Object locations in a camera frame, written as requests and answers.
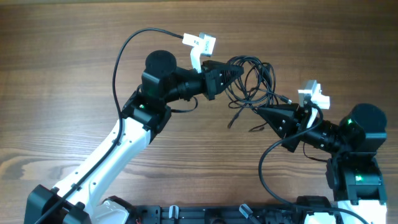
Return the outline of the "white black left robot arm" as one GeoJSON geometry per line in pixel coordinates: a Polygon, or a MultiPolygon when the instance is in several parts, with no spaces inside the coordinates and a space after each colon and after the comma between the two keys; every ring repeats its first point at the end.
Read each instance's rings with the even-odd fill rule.
{"type": "Polygon", "coordinates": [[[70,175],[51,189],[38,185],[29,194],[25,223],[128,223],[134,209],[116,197],[102,199],[127,163],[142,152],[169,121],[169,102],[203,94],[215,99],[244,69],[207,60],[201,72],[177,67],[173,54],[149,54],[142,84],[131,95],[106,139],[70,175]]]}

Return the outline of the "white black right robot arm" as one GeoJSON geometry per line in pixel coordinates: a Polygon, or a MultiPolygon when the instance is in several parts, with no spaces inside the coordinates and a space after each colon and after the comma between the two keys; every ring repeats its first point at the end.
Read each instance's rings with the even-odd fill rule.
{"type": "Polygon", "coordinates": [[[270,195],[297,210],[312,214],[339,212],[344,222],[386,221],[386,190],[375,158],[377,150],[387,139],[387,118],[382,110],[372,104],[361,103],[339,124],[325,120],[322,109],[312,101],[302,106],[261,107],[257,112],[280,138],[266,149],[258,165],[261,184],[270,195]],[[330,154],[325,175],[337,207],[317,207],[314,202],[291,203],[266,184],[262,173],[266,156],[277,146],[295,152],[300,142],[330,154]]]}

